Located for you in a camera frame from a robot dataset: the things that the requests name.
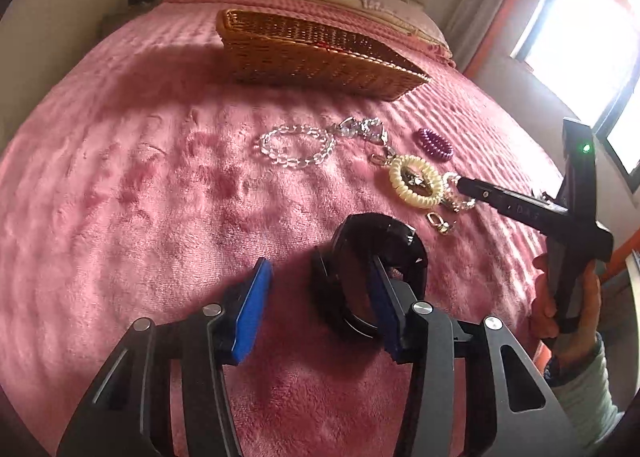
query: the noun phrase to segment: lobster clasp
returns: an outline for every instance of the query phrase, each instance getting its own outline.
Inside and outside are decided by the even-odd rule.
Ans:
[[[358,134],[358,122],[351,116],[334,125],[335,132],[342,137],[354,137]]]
[[[381,125],[379,141],[382,146],[386,146],[389,142],[389,133],[386,131],[384,124]]]
[[[391,161],[393,161],[397,156],[398,152],[396,152],[396,149],[388,144],[388,142],[385,142],[385,154],[378,155],[377,153],[372,153],[369,160],[378,166],[387,166],[388,164],[391,164]]]
[[[436,212],[427,213],[427,220],[429,221],[430,225],[433,226],[441,235],[448,235],[456,225],[455,222],[449,224],[444,220],[444,218],[440,216],[440,214],[437,214]]]

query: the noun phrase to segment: clear chain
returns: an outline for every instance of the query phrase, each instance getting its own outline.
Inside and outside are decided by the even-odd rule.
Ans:
[[[308,158],[290,157],[282,149],[273,148],[271,146],[271,138],[276,135],[309,135],[316,138],[320,144],[321,149],[318,153]],[[373,117],[369,119],[357,120],[354,117],[348,117],[343,122],[332,124],[331,126],[324,128],[318,128],[309,124],[294,124],[286,125],[281,124],[276,126],[273,130],[267,133],[263,133],[258,140],[258,146],[260,152],[271,159],[275,164],[280,164],[292,169],[302,169],[309,165],[321,164],[327,157],[329,157],[334,151],[337,140],[335,136],[340,137],[362,137],[368,142],[387,146],[388,133],[380,121],[380,118]]]

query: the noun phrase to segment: metal screw head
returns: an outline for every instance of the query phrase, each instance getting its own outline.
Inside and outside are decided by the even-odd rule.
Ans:
[[[489,316],[485,318],[484,324],[492,331],[499,331],[500,329],[502,329],[502,320],[500,320],[500,318],[496,318],[495,316]]]
[[[418,314],[431,314],[433,312],[433,305],[427,302],[416,302],[413,307]]]
[[[151,320],[149,318],[138,318],[133,322],[133,328],[138,332],[146,331],[150,326]]]
[[[222,306],[217,303],[210,303],[202,308],[202,313],[205,316],[218,316],[222,313]]]

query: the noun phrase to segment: pink blanket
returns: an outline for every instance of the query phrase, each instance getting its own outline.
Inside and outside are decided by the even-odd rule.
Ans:
[[[215,31],[227,7],[377,37],[434,81],[394,103],[231,84]],[[409,366],[338,339],[307,290],[310,250],[351,213],[412,224],[430,250],[427,298],[458,319],[500,316],[533,353],[530,262],[541,246],[532,230],[479,205],[439,236],[368,162],[380,148],[361,140],[340,140],[324,164],[299,171],[252,148],[283,122],[378,116],[401,153],[420,154],[412,133],[422,126],[449,138],[456,154],[442,171],[525,193],[557,188],[542,149],[443,61],[381,24],[300,0],[167,0],[91,51],[0,163],[0,383],[47,450],[135,318],[182,319],[265,256],[274,281],[264,323],[248,360],[226,372],[246,455],[392,455]]]

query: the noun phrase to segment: sleeve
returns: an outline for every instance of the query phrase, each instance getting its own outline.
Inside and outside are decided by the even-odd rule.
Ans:
[[[616,427],[622,413],[611,400],[604,344],[598,334],[593,353],[577,367],[560,373],[552,358],[545,380],[574,425],[578,441],[593,453]]]

